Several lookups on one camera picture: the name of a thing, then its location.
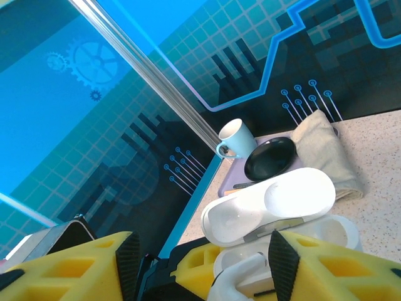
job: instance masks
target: glass panel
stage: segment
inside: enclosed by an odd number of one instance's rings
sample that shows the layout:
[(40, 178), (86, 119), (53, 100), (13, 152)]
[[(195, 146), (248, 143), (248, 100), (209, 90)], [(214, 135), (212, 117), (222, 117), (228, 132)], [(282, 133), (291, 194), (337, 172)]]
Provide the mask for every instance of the glass panel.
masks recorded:
[(216, 131), (401, 108), (397, 0), (99, 2)]
[[(98, 236), (138, 231), (159, 254), (214, 153), (67, 0), (0, 15), (0, 192), (56, 223), (84, 214)], [(6, 203), (0, 221), (0, 258), (42, 228)]]

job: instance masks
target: gear icon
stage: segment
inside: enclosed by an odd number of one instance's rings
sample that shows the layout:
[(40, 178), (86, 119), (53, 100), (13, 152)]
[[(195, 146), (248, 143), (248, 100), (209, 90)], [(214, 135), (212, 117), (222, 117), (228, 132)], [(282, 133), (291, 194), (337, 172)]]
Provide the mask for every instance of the gear icon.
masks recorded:
[(49, 68), (58, 73), (62, 73), (67, 69), (67, 60), (61, 54), (57, 52), (49, 52), (46, 54), (45, 58)]
[(106, 41), (74, 40), (68, 61), (78, 81), (92, 90), (111, 89), (118, 81), (119, 57)]
[(102, 95), (98, 90), (94, 90), (94, 91), (90, 92), (90, 98), (92, 98), (92, 100), (98, 102), (100, 99), (102, 99)]

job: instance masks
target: lavender tray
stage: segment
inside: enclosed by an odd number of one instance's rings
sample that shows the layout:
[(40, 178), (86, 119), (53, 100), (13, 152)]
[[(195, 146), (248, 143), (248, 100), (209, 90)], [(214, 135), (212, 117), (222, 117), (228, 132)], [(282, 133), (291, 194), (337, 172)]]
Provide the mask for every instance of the lavender tray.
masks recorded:
[[(267, 136), (256, 138), (256, 141), (258, 142), (258, 145), (260, 145), (263, 142), (265, 142), (269, 139), (275, 138), (275, 137), (289, 137), (289, 133), (288, 134), (267, 135)], [(246, 159), (234, 159), (234, 162), (231, 164), (231, 167), (228, 170), (226, 178), (223, 180), (223, 183), (221, 184), (220, 189), (218, 191), (218, 195), (220, 198), (224, 196), (225, 191), (233, 190), (234, 185), (252, 182), (245, 176), (245, 173), (244, 173), (245, 162), (246, 162)], [(301, 162), (299, 157), (296, 156), (292, 165), (285, 172), (293, 171), (294, 169), (298, 169), (301, 167), (303, 167), (303, 163)]]

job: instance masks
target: white mug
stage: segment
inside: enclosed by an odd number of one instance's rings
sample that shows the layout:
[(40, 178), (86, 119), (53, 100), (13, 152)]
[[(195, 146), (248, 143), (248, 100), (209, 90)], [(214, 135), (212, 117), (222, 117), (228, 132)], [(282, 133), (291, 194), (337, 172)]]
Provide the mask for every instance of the white mug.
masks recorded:
[[(251, 131), (241, 119), (234, 119), (223, 126), (219, 132), (221, 143), (216, 147), (220, 158), (248, 158), (251, 152), (258, 146)], [(226, 145), (236, 153), (235, 156), (227, 156), (220, 153), (220, 147)]]

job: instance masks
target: mug handle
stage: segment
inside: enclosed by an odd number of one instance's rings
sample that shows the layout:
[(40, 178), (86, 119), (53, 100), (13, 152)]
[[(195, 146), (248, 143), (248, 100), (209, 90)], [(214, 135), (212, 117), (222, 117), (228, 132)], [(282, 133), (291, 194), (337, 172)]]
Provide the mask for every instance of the mug handle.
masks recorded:
[(216, 154), (221, 158), (227, 158), (227, 159), (239, 159), (240, 157), (238, 155), (235, 156), (227, 156), (227, 155), (223, 155), (220, 153), (220, 147), (226, 145), (226, 143), (224, 141), (220, 142), (218, 146), (216, 146)]

